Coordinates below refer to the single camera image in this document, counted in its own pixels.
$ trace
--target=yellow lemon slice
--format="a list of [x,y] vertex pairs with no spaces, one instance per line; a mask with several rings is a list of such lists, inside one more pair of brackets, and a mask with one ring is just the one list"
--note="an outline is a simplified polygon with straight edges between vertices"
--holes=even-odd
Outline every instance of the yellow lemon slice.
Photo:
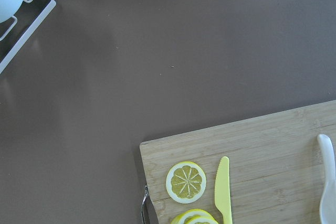
[[210,217],[199,216],[192,218],[186,224],[218,224],[218,222]]
[[166,189],[170,197],[179,203],[191,203],[204,193],[204,171],[193,162],[180,162],[168,172]]
[[214,217],[212,217],[211,214],[209,214],[207,211],[204,211],[202,209],[191,209],[187,212],[184,212],[183,214],[179,215],[179,219],[177,220],[176,224],[186,224],[188,221],[195,217],[209,217],[214,220]]

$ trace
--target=bamboo cutting board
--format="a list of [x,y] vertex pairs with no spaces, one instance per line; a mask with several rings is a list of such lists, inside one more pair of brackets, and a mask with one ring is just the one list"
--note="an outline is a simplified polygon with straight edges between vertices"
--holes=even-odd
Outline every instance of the bamboo cutting board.
[[[230,159],[234,223],[320,223],[324,183],[316,140],[320,133],[329,135],[336,146],[336,101],[141,143],[159,223],[168,224],[192,208],[204,209],[223,223],[214,204],[216,171],[223,156]],[[207,178],[203,196],[191,204],[175,202],[165,189],[169,169],[181,161],[199,164]]]

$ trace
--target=white spoon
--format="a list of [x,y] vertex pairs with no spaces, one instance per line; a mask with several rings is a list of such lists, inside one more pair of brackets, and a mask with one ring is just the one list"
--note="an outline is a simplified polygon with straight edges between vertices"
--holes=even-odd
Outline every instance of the white spoon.
[[327,135],[317,136],[324,163],[324,191],[320,203],[320,219],[322,224],[336,224],[336,171],[335,156],[330,138]]

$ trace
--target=brown countertop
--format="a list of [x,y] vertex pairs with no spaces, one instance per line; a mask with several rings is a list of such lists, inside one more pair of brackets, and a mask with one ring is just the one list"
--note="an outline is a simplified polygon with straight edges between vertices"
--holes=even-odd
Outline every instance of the brown countertop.
[[336,99],[336,0],[56,2],[0,74],[3,223],[138,223],[141,142]]

